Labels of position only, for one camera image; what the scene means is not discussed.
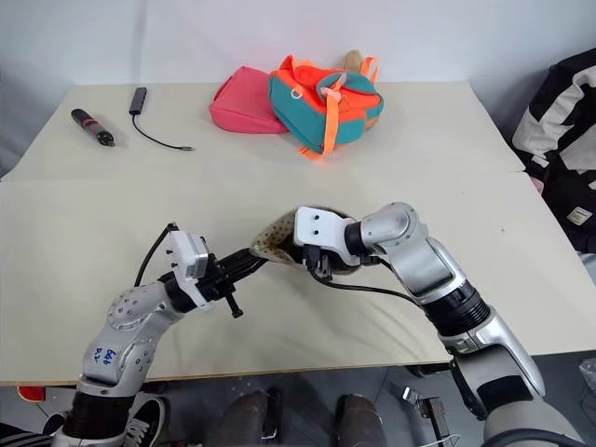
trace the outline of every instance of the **sneaker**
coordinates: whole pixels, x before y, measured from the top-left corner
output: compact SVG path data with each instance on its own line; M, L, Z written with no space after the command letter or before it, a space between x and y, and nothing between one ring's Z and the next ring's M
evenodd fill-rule
M166 403L160 398L148 400L127 424L124 447L152 447L164 427Z

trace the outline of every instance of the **table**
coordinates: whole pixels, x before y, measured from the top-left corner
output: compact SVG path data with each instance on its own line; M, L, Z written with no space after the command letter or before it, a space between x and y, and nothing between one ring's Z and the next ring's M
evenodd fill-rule
M466 83L381 86L387 110L378 126L319 164L298 156L290 136L215 128L204 116L215 89L149 88L142 125L197 147L186 154L129 129L129 96L121 96L132 87L77 88L0 183L0 381L74 381L107 306L131 286L167 222L225 256L285 211L313 203L355 217L411 203L531 354L596 347L596 290ZM75 106L116 129L118 148L77 129ZM165 262L157 255L145 277L167 271ZM348 279L400 290L381 267ZM171 328L149 377L448 358L408 303L322 288L295 268L266 264L237 284L236 297L240 319L219 303Z

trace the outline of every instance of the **backpack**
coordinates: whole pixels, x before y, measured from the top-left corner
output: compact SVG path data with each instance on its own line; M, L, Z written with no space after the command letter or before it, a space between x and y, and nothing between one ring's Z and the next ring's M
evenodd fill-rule
M271 73L273 112L304 145L301 154L322 158L376 123L383 110L383 98L373 85L378 68L366 77L374 61L367 58L355 73L318 68L290 55Z

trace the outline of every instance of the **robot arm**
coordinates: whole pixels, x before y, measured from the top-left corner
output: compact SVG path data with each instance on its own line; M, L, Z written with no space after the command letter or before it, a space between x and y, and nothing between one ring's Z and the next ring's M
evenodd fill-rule
M542 400L542 377L520 342L447 250L428 237L412 207L392 203L360 222L301 207L292 238L295 246L304 248L306 266L314 274L329 270L330 254L349 266L364 264L372 254L386 256L411 301L425 312L454 356L454 380L467 407L486 419L485 438L531 427L579 439ZM187 312L207 310L222 298L235 318L242 315L234 301L234 283L266 260L248 249L217 260L204 238L182 231L169 232L169 242L173 271L122 293L110 306L105 327L85 353L73 409L54 446L121 445L129 408L168 327Z
M386 256L454 356L454 380L467 407L486 419L486 439L514 428L545 429L579 439L566 419L542 400L545 387L532 358L449 252L428 236L410 205L391 203L360 222L301 207L293 237L296 245L305 247L310 270L325 270L329 251L349 265L372 254ZM309 259L310 253L315 253L314 259Z
M172 271L156 282L123 292L112 302L105 326L84 354L73 408L56 433L54 446L121 446L129 409L164 332L191 310L208 310L222 298L234 318L242 315L233 297L234 283L266 260L248 249L217 260L203 237L166 230L163 235L169 237L171 250L166 253Z

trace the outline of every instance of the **orange strap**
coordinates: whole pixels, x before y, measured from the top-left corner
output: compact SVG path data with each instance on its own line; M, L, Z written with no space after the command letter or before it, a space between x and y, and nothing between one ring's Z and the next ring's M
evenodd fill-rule
M311 160L319 160L333 152L335 147L335 139L337 138L337 130L339 128L339 101L342 95L339 89L345 82L345 74L342 74L337 81L333 83L330 88L324 88L321 93L327 100L327 113L325 115L325 137L323 140L323 152L318 154L311 151L306 146L300 148L299 153Z
M375 67L369 79L374 84L376 82L376 77L379 75L379 60L377 58L366 58L360 67L360 74L368 77L373 63L375 64Z

